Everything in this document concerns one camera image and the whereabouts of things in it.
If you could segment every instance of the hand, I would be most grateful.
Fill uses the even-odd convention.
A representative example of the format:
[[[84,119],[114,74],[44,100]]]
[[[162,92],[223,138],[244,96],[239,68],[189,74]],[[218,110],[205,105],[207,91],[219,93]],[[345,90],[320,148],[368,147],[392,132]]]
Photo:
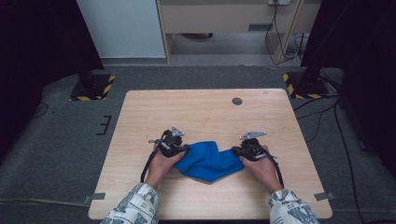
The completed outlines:
[[[239,157],[242,163],[250,169],[257,180],[259,180],[270,194],[277,190],[283,189],[276,176],[276,170],[273,162],[268,158],[261,158],[258,161],[250,161],[245,157]]]
[[[166,158],[161,151],[158,151],[148,167],[148,177],[146,183],[157,189],[163,178],[169,173],[172,166],[183,158],[185,151],[176,154],[171,158]]]

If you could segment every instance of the wooden desk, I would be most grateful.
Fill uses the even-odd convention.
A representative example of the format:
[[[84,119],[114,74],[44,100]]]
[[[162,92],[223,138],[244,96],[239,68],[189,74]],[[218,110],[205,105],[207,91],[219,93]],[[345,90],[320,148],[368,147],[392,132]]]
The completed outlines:
[[[291,0],[290,5],[277,7],[280,40],[275,27],[268,38],[278,62],[283,60],[293,34],[310,32],[320,3],[321,0]],[[265,0],[157,0],[157,7],[168,62],[174,34],[257,32],[250,31],[250,25],[270,26],[275,14],[275,7]]]
[[[232,99],[239,97],[241,105]],[[288,95],[271,90],[129,91],[96,188],[104,200],[93,200],[89,216],[102,219],[139,182],[153,145],[172,125],[186,135],[183,143],[215,140],[219,150],[238,146],[249,131],[268,132],[260,137],[277,161],[285,187],[308,202],[317,217],[328,218],[327,200]],[[251,172],[226,176],[209,185],[181,175],[174,169],[161,183],[160,219],[267,219],[268,192]]]

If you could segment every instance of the person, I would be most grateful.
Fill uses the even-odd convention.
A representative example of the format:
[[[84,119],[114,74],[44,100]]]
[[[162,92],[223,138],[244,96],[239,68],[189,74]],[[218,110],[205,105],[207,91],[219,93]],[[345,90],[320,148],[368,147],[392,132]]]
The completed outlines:
[[[160,205],[160,198],[156,189],[184,154],[185,152],[181,152],[174,157],[166,158],[161,152],[157,152],[149,165],[146,181],[134,187],[101,223],[158,223],[156,211]],[[258,161],[249,161],[244,157],[240,159],[271,195],[271,223],[319,223],[306,202],[299,199],[293,191],[282,188],[276,176],[275,166],[269,158],[261,158]]]

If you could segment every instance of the wooden tabletop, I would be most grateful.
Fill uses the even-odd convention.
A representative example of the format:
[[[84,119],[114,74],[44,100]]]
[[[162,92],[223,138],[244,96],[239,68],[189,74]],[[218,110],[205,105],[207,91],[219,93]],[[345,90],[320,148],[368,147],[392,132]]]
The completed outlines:
[[[241,105],[233,104],[240,98]],[[126,94],[93,200],[92,219],[103,219],[137,183],[153,145],[176,126],[184,144],[213,140],[219,150],[239,146],[244,133],[259,137],[277,162],[286,189],[292,189],[318,218],[332,215],[289,97],[281,89],[129,91]],[[268,219],[268,192],[248,169],[207,184],[173,169],[158,188],[160,219]]]

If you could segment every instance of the folded blue cloth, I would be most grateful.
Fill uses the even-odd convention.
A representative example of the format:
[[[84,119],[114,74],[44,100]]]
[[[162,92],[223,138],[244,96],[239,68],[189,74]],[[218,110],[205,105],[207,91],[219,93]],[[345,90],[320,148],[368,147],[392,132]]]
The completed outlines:
[[[214,141],[188,145],[190,148],[174,167],[183,175],[213,182],[240,171],[244,165],[230,149],[219,152]]]

